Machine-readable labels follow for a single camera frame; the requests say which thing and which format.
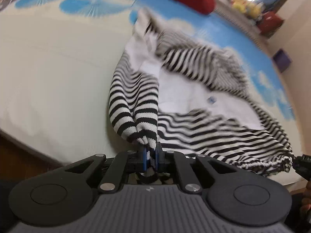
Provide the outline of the black white striped hoodie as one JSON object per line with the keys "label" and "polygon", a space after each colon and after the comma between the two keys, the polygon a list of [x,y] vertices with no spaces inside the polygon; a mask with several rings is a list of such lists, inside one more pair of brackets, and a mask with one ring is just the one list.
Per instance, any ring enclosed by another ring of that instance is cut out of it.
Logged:
{"label": "black white striped hoodie", "polygon": [[251,97],[230,50],[203,43],[147,9],[115,68],[109,118],[126,141],[207,155],[263,176],[289,172],[294,153],[276,118]]}

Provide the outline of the purple storage box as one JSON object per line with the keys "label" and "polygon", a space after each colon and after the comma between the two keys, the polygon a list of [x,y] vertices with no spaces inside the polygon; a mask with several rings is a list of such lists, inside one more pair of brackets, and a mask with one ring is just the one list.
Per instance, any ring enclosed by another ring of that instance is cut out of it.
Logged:
{"label": "purple storage box", "polygon": [[273,60],[280,73],[288,69],[292,63],[292,60],[282,48],[273,55]]}

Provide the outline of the red box on sill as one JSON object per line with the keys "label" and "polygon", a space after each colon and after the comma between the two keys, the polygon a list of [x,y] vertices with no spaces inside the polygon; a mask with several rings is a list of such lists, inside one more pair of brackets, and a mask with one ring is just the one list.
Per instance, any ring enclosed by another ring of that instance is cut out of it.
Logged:
{"label": "red box on sill", "polygon": [[284,19],[277,15],[274,11],[269,11],[263,14],[262,19],[257,23],[257,27],[260,30],[260,35],[271,36],[277,29],[279,29]]}

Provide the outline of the blue cream patterned bedsheet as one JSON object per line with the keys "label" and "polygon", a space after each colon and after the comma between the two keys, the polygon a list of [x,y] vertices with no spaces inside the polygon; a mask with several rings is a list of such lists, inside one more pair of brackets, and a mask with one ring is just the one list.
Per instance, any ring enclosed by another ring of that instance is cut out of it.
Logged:
{"label": "blue cream patterned bedsheet", "polygon": [[[173,0],[1,0],[1,130],[41,155],[70,164],[146,149],[113,129],[109,94],[138,11],[151,13],[203,43],[235,54],[253,98],[285,130],[294,158],[301,140],[271,59],[216,13]],[[154,159],[154,152],[148,152]],[[265,176],[282,185],[301,177]]]}

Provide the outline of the yellow plush toys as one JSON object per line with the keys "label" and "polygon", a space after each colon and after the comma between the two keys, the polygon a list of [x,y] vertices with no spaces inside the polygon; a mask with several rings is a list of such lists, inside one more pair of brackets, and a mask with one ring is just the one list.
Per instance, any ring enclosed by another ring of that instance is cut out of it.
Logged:
{"label": "yellow plush toys", "polygon": [[259,20],[264,10],[264,3],[249,0],[229,0],[232,8],[245,15],[247,18]]}

